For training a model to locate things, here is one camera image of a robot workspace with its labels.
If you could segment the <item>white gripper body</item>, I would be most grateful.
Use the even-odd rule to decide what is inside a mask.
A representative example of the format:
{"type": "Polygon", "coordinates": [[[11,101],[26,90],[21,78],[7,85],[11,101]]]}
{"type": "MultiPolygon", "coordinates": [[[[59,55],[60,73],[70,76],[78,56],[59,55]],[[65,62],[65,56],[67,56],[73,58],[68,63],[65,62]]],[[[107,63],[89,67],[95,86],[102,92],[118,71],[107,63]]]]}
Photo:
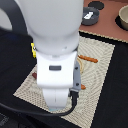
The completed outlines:
{"type": "Polygon", "coordinates": [[[37,57],[37,85],[49,109],[63,109],[70,91],[81,89],[80,66],[77,52],[59,57],[48,57],[39,52],[37,57]]]}

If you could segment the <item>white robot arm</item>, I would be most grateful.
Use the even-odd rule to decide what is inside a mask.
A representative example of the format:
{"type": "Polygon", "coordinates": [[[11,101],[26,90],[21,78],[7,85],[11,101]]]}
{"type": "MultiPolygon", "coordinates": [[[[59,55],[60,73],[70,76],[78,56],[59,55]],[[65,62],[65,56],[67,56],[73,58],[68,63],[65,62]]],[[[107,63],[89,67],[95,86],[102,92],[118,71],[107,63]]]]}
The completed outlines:
{"type": "Polygon", "coordinates": [[[84,0],[0,0],[0,28],[29,35],[37,85],[49,109],[66,106],[73,88],[84,0]]]}

